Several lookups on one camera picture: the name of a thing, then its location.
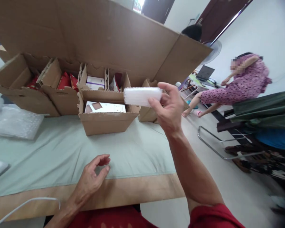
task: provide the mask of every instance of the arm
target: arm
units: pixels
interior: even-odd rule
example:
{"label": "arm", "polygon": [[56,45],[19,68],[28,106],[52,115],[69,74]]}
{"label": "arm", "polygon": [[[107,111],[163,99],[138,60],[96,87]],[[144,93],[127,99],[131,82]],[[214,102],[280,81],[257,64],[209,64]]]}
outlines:
{"label": "arm", "polygon": [[98,155],[87,164],[81,174],[76,188],[65,207],[56,214],[45,228],[65,228],[75,218],[80,208],[90,199],[90,197],[100,188],[105,177],[108,175],[110,167],[103,168],[99,175],[95,173],[97,166],[108,165],[110,155]]}
{"label": "arm", "polygon": [[250,57],[249,59],[246,59],[241,65],[239,65],[236,68],[236,70],[234,72],[232,72],[224,81],[222,81],[221,85],[225,86],[227,84],[227,82],[229,82],[233,76],[235,76],[239,73],[242,73],[247,67],[254,64],[258,59],[259,59],[259,57],[257,57],[257,56],[253,56],[253,57]]}
{"label": "arm", "polygon": [[158,122],[168,138],[175,169],[188,201],[189,212],[197,206],[223,204],[223,198],[210,173],[194,153],[181,129],[183,102],[175,86],[158,83],[169,95],[161,102],[151,98],[149,103],[158,115]]}

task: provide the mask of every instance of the black hair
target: black hair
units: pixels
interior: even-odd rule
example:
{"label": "black hair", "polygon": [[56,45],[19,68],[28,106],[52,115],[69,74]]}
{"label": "black hair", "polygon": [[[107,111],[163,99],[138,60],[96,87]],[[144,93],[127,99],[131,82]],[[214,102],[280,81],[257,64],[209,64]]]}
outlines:
{"label": "black hair", "polygon": [[253,54],[253,53],[252,52],[246,52],[244,54],[239,55],[236,59],[239,59],[239,58],[241,58],[241,57],[243,57],[245,55],[249,55],[249,54]]}
{"label": "black hair", "polygon": [[189,25],[181,33],[199,42],[202,37],[202,26],[200,24]]}

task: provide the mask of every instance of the bare foot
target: bare foot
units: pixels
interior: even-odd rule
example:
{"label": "bare foot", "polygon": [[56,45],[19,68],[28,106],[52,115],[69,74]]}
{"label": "bare foot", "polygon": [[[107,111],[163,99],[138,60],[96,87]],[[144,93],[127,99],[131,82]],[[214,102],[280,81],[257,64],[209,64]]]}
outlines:
{"label": "bare foot", "polygon": [[190,112],[188,112],[187,110],[183,111],[182,115],[183,117],[187,117],[190,114]]}

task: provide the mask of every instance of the white foam sleeve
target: white foam sleeve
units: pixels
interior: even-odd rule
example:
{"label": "white foam sleeve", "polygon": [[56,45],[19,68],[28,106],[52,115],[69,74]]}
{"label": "white foam sleeve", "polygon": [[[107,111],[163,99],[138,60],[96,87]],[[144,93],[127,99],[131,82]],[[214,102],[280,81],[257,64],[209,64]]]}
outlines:
{"label": "white foam sleeve", "polygon": [[162,89],[158,87],[125,88],[123,96],[124,102],[127,105],[150,107],[148,99],[155,98],[160,101],[162,97]]}

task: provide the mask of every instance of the red shirt sleeve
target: red shirt sleeve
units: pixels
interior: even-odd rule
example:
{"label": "red shirt sleeve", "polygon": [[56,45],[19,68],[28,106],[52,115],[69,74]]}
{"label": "red shirt sleeve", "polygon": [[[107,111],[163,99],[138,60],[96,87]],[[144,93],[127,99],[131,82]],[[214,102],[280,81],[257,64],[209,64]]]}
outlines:
{"label": "red shirt sleeve", "polygon": [[191,212],[190,225],[188,228],[199,227],[244,228],[223,204],[218,204],[216,206],[198,206],[194,208]]}

